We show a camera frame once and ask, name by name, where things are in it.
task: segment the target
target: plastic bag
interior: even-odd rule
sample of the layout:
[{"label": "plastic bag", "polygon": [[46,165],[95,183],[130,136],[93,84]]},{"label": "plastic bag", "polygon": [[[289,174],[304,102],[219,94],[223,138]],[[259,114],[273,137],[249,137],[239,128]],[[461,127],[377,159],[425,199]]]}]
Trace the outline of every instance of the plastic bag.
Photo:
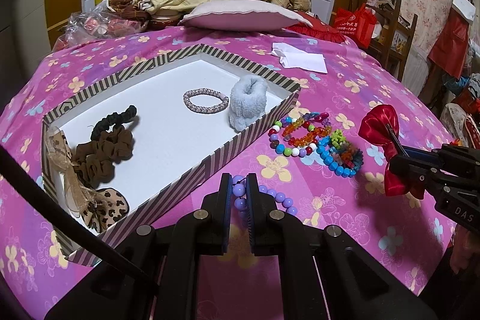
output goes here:
[{"label": "plastic bag", "polygon": [[145,31],[147,24],[129,21],[95,8],[89,13],[70,15],[65,34],[57,38],[52,52],[88,41],[107,40]]},{"label": "plastic bag", "polygon": [[359,47],[368,48],[376,22],[376,17],[363,4],[354,13],[338,9],[333,27],[350,37]]}]

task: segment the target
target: white pillow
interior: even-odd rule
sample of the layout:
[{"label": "white pillow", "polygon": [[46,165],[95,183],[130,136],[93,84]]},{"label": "white pillow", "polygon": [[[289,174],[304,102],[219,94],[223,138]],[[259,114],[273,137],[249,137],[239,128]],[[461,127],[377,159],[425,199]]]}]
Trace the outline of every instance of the white pillow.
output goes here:
[{"label": "white pillow", "polygon": [[198,5],[183,17],[182,24],[219,31],[274,31],[303,22],[294,11],[258,0],[217,0]]}]

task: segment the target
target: screw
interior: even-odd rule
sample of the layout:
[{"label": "screw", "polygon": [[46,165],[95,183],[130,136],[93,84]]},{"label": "screw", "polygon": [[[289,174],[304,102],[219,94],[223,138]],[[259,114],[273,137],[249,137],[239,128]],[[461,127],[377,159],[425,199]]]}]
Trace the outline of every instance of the screw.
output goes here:
[{"label": "screw", "polygon": [[198,210],[194,211],[193,216],[197,220],[203,220],[203,219],[206,219],[208,217],[208,212],[205,209],[198,209]]},{"label": "screw", "polygon": [[146,224],[137,228],[137,234],[140,236],[147,236],[150,232],[152,232],[152,227]]},{"label": "screw", "polygon": [[342,228],[340,228],[339,226],[328,226],[327,233],[330,236],[333,236],[334,238],[336,238],[337,236],[340,236],[340,234],[342,233]]},{"label": "screw", "polygon": [[281,220],[285,217],[285,213],[283,211],[279,211],[278,209],[275,209],[274,211],[270,212],[270,217],[273,218],[274,220]]}]

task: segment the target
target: pink floral bedsheet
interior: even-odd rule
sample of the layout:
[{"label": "pink floral bedsheet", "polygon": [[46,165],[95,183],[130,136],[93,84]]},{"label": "pink floral bedsheet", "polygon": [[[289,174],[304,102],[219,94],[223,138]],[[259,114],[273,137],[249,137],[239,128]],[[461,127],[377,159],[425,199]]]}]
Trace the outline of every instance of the pink floral bedsheet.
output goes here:
[{"label": "pink floral bedsheet", "polygon": [[[387,198],[383,188],[385,157],[358,137],[364,115],[380,103],[399,115],[402,143],[438,147],[450,135],[429,110],[378,63],[353,43],[339,45],[291,32],[278,36],[175,27],[90,43],[49,55],[0,118],[0,142],[28,174],[41,183],[42,116],[74,93],[132,64],[179,48],[204,43],[264,64],[303,87],[290,116],[310,111],[330,113],[334,127],[364,151],[365,164],[354,178],[339,178],[310,156],[275,154],[261,136],[223,170],[162,216],[155,227],[175,223],[197,209],[205,194],[216,191],[222,172],[257,174],[259,183],[294,199],[304,224],[338,224],[416,294],[442,256],[453,223],[434,210],[429,195]],[[323,53],[328,74],[283,69],[269,55],[272,43],[284,41],[307,52]],[[198,319],[281,320],[278,262],[250,254],[248,233],[232,213],[229,252],[205,257],[200,270]],[[0,271],[21,304],[42,319],[89,269],[67,262],[51,225],[0,178]]]}]

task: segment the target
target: red bow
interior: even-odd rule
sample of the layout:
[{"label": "red bow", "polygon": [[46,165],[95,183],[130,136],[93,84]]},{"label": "red bow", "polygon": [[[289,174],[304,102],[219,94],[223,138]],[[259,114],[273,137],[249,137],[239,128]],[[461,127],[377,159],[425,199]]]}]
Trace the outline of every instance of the red bow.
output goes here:
[{"label": "red bow", "polygon": [[386,128],[390,124],[398,138],[399,126],[397,112],[392,105],[378,105],[363,118],[358,135],[369,143],[383,148],[387,160],[385,168],[385,194],[397,196],[411,192],[415,198],[423,199],[424,189],[407,178],[401,178],[390,172],[390,159],[398,154],[395,144]]}]

